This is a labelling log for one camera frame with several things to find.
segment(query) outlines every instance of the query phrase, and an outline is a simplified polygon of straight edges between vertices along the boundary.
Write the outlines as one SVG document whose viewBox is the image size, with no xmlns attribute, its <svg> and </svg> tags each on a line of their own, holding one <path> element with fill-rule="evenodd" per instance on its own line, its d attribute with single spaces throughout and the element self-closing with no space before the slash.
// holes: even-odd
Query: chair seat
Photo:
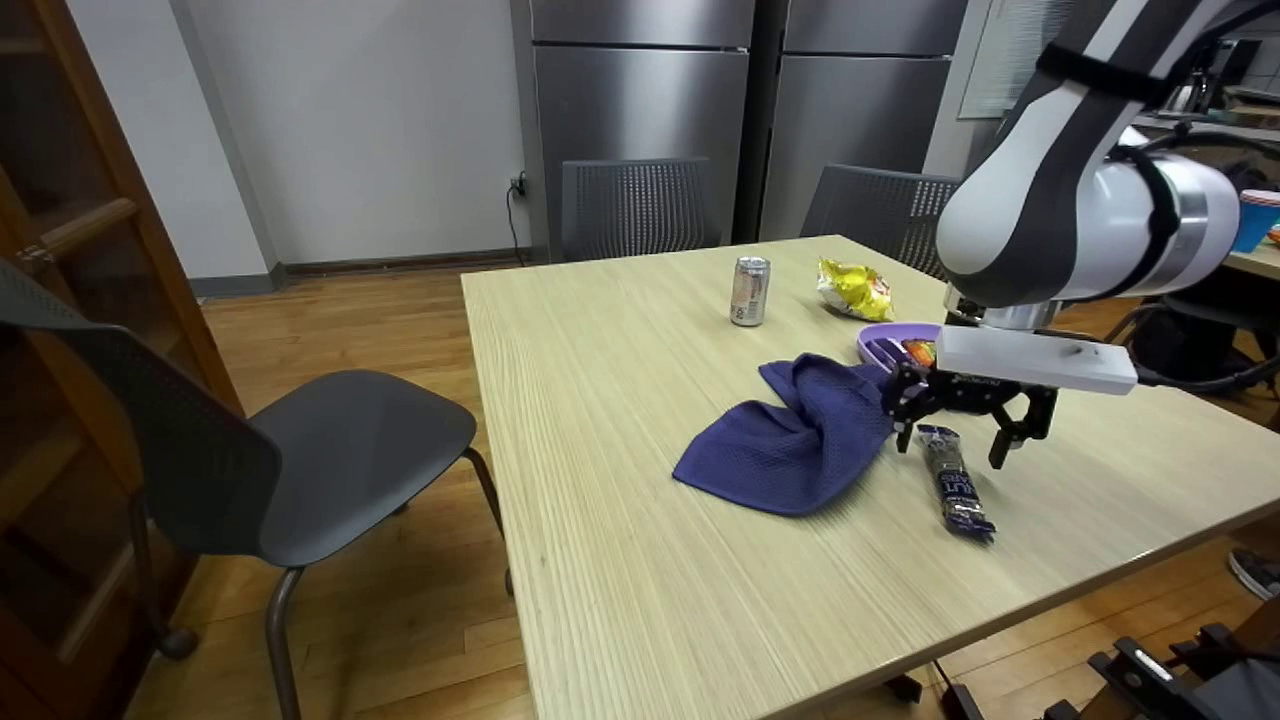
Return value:
<svg viewBox="0 0 1280 720">
<path fill-rule="evenodd" d="M 1160 303 L 1191 322 L 1231 323 L 1248 332 L 1280 332 L 1276 299 L 1280 299 L 1276 279 L 1220 267 L 1208 279 L 1174 298 L 1162 298 Z"/>
<path fill-rule="evenodd" d="M 336 374 L 252 418 L 279 449 L 260 557 L 308 567 L 423 492 L 474 435 L 469 408 L 378 374 Z"/>
</svg>

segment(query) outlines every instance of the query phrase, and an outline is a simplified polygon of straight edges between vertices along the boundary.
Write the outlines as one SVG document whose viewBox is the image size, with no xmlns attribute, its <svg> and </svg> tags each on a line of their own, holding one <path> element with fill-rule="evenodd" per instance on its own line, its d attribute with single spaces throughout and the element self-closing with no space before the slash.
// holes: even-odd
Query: white wall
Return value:
<svg viewBox="0 0 1280 720">
<path fill-rule="evenodd" d="M 285 265 L 509 243 L 509 0 L 170 0 Z"/>
<path fill-rule="evenodd" d="M 262 277 L 224 144 L 166 0 L 70 0 L 91 66 L 186 277 Z"/>
<path fill-rule="evenodd" d="M 963 92 L 985 41 L 986 9 L 990 0 L 966 0 L 963 9 L 947 88 L 924 154 L 924 176 L 963 176 L 972 144 L 994 124 L 990 116 L 963 116 Z"/>
<path fill-rule="evenodd" d="M 1241 36 L 1264 41 L 1245 85 L 1280 92 L 1280 14 L 1252 19 Z"/>
</svg>

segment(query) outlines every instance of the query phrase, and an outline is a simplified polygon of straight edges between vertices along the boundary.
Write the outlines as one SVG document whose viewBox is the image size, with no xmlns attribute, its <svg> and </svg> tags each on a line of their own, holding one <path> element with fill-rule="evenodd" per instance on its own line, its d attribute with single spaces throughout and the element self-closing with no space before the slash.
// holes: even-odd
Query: cable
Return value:
<svg viewBox="0 0 1280 720">
<path fill-rule="evenodd" d="M 1231 387 L 1252 387 L 1252 386 L 1264 386 L 1280 374 L 1280 355 L 1264 362 L 1264 365 L 1252 365 L 1252 368 L 1241 368 L 1241 374 L 1227 374 L 1227 378 L 1210 378 L 1210 381 L 1181 381 L 1181 378 L 1160 378 L 1152 368 L 1139 368 L 1139 381 L 1145 386 L 1166 386 L 1166 387 L 1184 387 L 1184 392 L 1231 392 Z"/>
<path fill-rule="evenodd" d="M 526 265 L 526 248 L 519 243 L 519 231 L 516 231 L 516 201 L 512 201 L 512 191 L 516 191 L 516 187 L 504 191 L 512 252 L 516 252 L 516 265 Z"/>
<path fill-rule="evenodd" d="M 1280 14 L 1276 0 L 1245 9 L 1241 18 L 1220 19 L 1216 27 L 1208 27 L 1166 71 L 1173 85 L 1184 85 L 1191 78 L 1191 68 L 1208 68 L 1216 57 L 1216 46 L 1223 32 L 1234 32 L 1266 14 Z"/>
<path fill-rule="evenodd" d="M 947 688 L 957 688 L 951 675 L 947 675 L 947 668 L 944 668 L 944 661 L 926 661 L 926 663 L 932 663 L 932 671 L 934 671 Z"/>
</svg>

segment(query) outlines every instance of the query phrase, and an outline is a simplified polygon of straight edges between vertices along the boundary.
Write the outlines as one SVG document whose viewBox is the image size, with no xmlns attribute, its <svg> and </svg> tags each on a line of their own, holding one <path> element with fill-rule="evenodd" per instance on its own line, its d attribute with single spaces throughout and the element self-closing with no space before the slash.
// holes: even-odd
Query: wooden table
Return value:
<svg viewBox="0 0 1280 720">
<path fill-rule="evenodd" d="M 488 453 L 540 718 L 767 718 L 870 688 L 1059 604 L 1087 585 L 1280 499 L 1280 435 L 1202 402 L 1139 387 L 1059 395 L 1042 443 L 985 465 L 990 421 L 934 418 L 998 537 L 951 541 L 921 453 L 877 462 L 812 520 L 670 480 L 685 443 L 757 365 L 852 362 L 860 323 L 815 303 L 815 262 L 877 265 L 898 322 L 944 288 L 846 239 L 770 258 L 763 329 L 729 323 L 730 258 L 670 252 L 463 277 Z"/>
<path fill-rule="evenodd" d="M 1280 279 L 1280 248 L 1264 243 L 1256 252 L 1231 252 L 1227 267 Z"/>
</svg>

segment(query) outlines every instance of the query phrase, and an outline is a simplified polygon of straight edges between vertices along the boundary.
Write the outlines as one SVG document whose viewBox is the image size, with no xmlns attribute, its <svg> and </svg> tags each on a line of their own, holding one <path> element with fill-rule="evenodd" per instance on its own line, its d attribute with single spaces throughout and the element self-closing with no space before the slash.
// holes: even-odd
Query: yellow object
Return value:
<svg viewBox="0 0 1280 720">
<path fill-rule="evenodd" d="M 824 294 L 824 303 L 838 316 L 884 323 L 890 308 L 889 279 L 868 265 L 820 265 L 815 288 Z"/>
</svg>

